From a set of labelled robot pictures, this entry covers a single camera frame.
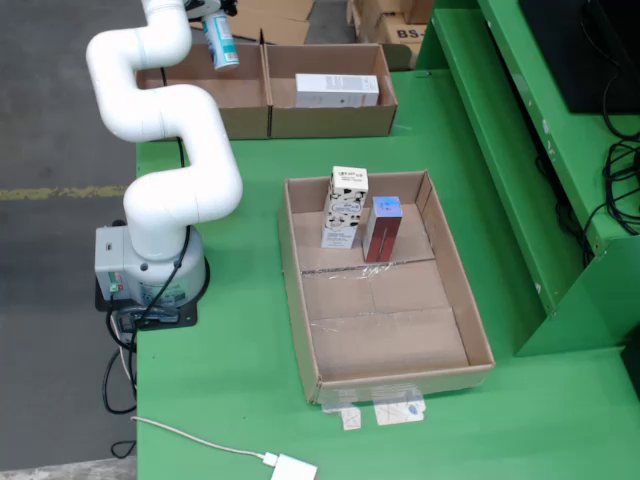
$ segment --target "yellow floor line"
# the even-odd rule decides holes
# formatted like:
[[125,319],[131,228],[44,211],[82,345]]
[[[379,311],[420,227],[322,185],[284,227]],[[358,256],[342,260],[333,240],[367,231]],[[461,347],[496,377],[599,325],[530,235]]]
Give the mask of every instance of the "yellow floor line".
[[46,200],[52,197],[93,198],[121,197],[125,185],[107,185],[105,187],[67,187],[67,188],[17,188],[0,190],[0,202],[13,200]]

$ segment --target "spray can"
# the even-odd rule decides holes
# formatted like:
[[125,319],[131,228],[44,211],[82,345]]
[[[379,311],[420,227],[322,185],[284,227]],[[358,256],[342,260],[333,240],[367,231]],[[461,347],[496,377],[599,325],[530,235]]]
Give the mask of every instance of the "spray can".
[[213,59],[213,68],[226,70],[238,66],[238,52],[233,41],[229,20],[222,10],[202,18],[204,34]]

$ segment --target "white box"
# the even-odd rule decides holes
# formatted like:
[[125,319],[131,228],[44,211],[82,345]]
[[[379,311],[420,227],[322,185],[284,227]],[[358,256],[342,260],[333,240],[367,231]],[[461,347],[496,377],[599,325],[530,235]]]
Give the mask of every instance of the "white box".
[[322,248],[351,248],[367,199],[366,168],[333,167],[324,202]]
[[378,104],[375,75],[296,74],[296,107],[375,107]]

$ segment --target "green table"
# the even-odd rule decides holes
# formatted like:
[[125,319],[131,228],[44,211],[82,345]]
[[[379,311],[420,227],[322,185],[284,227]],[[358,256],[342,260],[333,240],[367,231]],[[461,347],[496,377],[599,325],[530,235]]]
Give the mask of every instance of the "green table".
[[[199,225],[211,284],[199,323],[139,336],[141,416],[213,442],[319,465],[322,479],[601,479],[640,471],[640,403],[617,349],[514,358],[542,305],[448,71],[393,76],[389,138],[238,141],[245,194]],[[363,428],[308,405],[298,377],[276,224],[285,177],[333,165],[428,168],[498,366],[481,386],[426,398],[424,422]],[[175,143],[138,146],[138,174],[175,168]],[[138,426],[140,480],[269,479],[250,457]]]

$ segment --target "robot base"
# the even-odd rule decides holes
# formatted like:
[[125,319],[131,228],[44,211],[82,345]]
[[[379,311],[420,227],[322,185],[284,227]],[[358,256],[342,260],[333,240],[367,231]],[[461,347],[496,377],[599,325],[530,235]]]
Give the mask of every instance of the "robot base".
[[112,227],[96,230],[96,309],[115,312],[117,327],[123,334],[133,332],[136,327],[153,330],[195,325],[196,304],[210,278],[198,231],[191,227],[181,267],[144,324],[140,324],[142,312],[171,275],[177,257],[157,262],[140,257],[123,223],[114,222]]

